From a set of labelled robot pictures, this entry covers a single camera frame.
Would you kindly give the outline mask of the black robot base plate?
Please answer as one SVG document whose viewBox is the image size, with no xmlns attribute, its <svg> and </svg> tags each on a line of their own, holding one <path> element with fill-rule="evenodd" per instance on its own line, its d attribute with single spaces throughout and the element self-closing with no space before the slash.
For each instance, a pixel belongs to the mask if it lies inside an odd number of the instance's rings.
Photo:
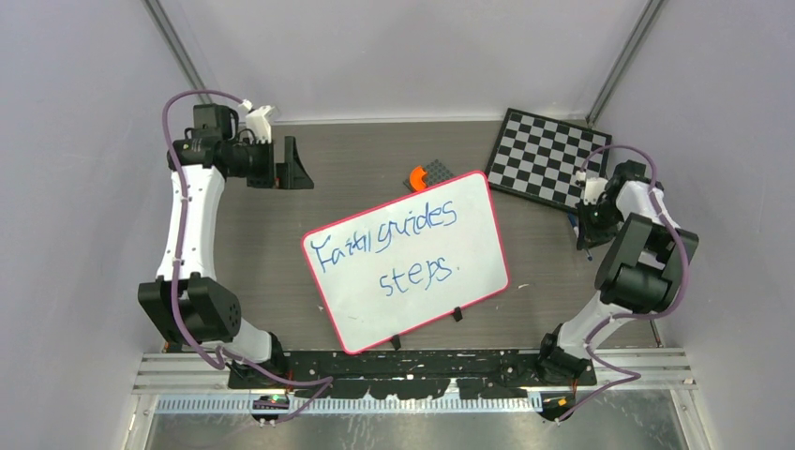
<svg viewBox="0 0 795 450">
<path fill-rule="evenodd" d="M 335 399 L 437 399 L 449 388 L 463 399 L 521 398 L 522 388 L 572 387 L 562 376 L 545 382 L 536 359 L 520 350 L 292 351 L 274 369 L 292 382 L 331 377 L 320 397 Z"/>
</svg>

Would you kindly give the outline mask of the pink-framed whiteboard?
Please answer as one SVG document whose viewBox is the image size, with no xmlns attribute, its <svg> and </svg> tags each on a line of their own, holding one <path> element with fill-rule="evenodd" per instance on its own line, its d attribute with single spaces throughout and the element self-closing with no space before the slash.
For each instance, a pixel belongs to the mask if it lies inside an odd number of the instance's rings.
<svg viewBox="0 0 795 450">
<path fill-rule="evenodd" d="M 307 232 L 301 249 L 347 354 L 510 285 L 490 187 L 479 171 Z"/>
</svg>

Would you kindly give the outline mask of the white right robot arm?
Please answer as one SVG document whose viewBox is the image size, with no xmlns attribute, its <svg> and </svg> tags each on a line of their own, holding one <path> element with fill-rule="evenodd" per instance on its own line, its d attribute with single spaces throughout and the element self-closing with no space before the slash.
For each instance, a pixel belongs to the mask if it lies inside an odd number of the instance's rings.
<svg viewBox="0 0 795 450">
<path fill-rule="evenodd" d="M 670 309 L 699 237 L 680 227 L 664 190 L 632 160 L 612 176 L 589 178 L 577 204 L 577 248 L 609 248 L 594 280 L 595 294 L 572 319 L 545 334 L 535 372 L 544 384 L 573 383 L 592 364 L 591 352 L 624 324 Z"/>
</svg>

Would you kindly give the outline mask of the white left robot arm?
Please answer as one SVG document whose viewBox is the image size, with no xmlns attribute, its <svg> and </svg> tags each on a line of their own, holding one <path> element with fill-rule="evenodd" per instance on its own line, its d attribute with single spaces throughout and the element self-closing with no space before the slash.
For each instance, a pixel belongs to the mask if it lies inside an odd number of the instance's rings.
<svg viewBox="0 0 795 450">
<path fill-rule="evenodd" d="M 242 179 L 250 188 L 312 189 L 296 140 L 284 140 L 275 160 L 271 105 L 245 100 L 240 115 L 216 103 L 193 108 L 193 125 L 167 152 L 172 211 L 166 247 L 154 280 L 140 284 L 138 301 L 167 344 L 207 353 L 211 365 L 243 369 L 266 388 L 280 386 L 287 358 L 276 335 L 247 322 L 238 297 L 217 277 L 215 237 L 226 184 Z"/>
</svg>

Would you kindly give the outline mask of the white marker pen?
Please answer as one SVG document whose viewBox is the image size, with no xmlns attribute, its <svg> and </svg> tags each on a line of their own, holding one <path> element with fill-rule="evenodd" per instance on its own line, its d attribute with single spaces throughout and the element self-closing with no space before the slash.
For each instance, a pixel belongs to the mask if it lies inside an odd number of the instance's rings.
<svg viewBox="0 0 795 450">
<path fill-rule="evenodd" d="M 574 214 L 568 213 L 567 219 L 572 227 L 575 237 L 580 237 L 580 229 L 578 226 L 578 220 Z"/>
</svg>

